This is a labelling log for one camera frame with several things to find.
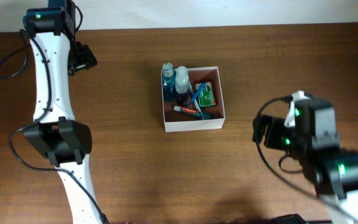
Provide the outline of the green white soap bar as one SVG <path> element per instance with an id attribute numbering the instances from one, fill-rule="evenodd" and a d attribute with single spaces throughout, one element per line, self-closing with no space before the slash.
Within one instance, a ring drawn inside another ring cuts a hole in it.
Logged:
<path id="1" fill-rule="evenodd" d="M 198 95 L 198 103 L 202 108 L 213 107 L 216 105 L 211 82 L 197 83 L 195 87 L 196 91 L 198 91 L 200 87 L 203 87 Z"/>

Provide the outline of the blue disposable razor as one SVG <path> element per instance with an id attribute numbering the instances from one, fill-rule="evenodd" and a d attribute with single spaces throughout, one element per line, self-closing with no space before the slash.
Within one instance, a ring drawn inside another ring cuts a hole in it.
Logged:
<path id="1" fill-rule="evenodd" d="M 187 103 L 185 102 L 184 105 L 185 106 L 189 106 L 191 104 L 193 104 L 194 102 L 196 102 L 197 97 L 200 95 L 200 93 L 203 91 L 203 88 L 206 86 L 206 82 L 203 82 L 199 88 L 197 89 L 196 93 L 193 94 L 193 96 L 191 97 L 191 100 Z"/>

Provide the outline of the toothpaste tube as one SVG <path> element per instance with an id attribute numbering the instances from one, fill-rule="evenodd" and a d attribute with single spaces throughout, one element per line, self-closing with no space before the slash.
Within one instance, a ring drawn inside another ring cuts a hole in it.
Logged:
<path id="1" fill-rule="evenodd" d="M 183 106 L 174 106 L 173 110 L 176 112 L 179 112 L 181 114 L 185 114 L 185 115 L 188 115 L 188 116 L 200 119 L 200 120 L 210 120 L 210 119 L 216 118 L 216 116 L 214 114 L 189 109 L 189 108 L 186 108 Z"/>

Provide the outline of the blue white toothbrush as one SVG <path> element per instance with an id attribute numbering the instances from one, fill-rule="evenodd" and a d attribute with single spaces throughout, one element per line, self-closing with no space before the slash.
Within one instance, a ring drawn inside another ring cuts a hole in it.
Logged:
<path id="1" fill-rule="evenodd" d="M 196 93 L 196 92 L 193 91 L 193 88 L 192 88 L 191 84 L 189 84 L 189 90 L 190 90 L 191 96 L 193 96 L 193 94 Z M 199 112 L 199 114 L 201 116 L 201 119 L 204 120 L 204 116 L 203 116 L 202 110 L 201 110 L 201 108 L 200 108 L 200 106 L 198 104 L 198 101 L 196 100 L 196 102 L 194 102 L 193 104 L 195 105 L 196 110 Z"/>

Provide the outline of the clear purple spray bottle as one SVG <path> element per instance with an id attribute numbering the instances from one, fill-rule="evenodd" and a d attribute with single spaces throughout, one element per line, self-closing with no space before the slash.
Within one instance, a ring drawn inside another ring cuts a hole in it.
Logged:
<path id="1" fill-rule="evenodd" d="M 176 90 L 176 101 L 180 105 L 183 105 L 186 99 L 188 98 L 188 93 L 189 93 L 188 69 L 184 66 L 179 66 L 176 69 L 175 90 Z"/>

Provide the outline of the teal mouthwash bottle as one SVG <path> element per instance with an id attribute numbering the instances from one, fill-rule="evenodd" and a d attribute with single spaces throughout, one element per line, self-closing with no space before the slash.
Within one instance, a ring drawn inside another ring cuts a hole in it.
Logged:
<path id="1" fill-rule="evenodd" d="M 175 98 L 175 69 L 171 63 L 163 64 L 162 81 L 164 101 L 172 102 Z"/>

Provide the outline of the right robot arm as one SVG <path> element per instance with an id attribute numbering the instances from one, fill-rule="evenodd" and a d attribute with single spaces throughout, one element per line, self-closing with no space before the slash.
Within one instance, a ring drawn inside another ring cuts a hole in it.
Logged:
<path id="1" fill-rule="evenodd" d="M 284 151 L 283 158 L 296 160 L 300 173 L 314 185 L 311 194 L 280 175 L 292 189 L 322 203 L 331 223 L 358 223 L 358 151 L 340 147 L 334 106 L 328 100 L 297 91 L 266 102 L 288 104 L 285 118 L 258 111 L 252 140 L 257 147 Z"/>

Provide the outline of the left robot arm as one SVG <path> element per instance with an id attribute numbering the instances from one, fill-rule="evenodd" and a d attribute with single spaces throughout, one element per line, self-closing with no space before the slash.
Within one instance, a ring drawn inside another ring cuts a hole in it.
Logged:
<path id="1" fill-rule="evenodd" d="M 35 59 L 36 104 L 25 139 L 46 158 L 65 188 L 73 223 L 107 223 L 90 175 L 90 128 L 75 120 L 68 78 L 97 65 L 87 45 L 76 41 L 81 12 L 73 1 L 49 1 L 23 18 Z"/>

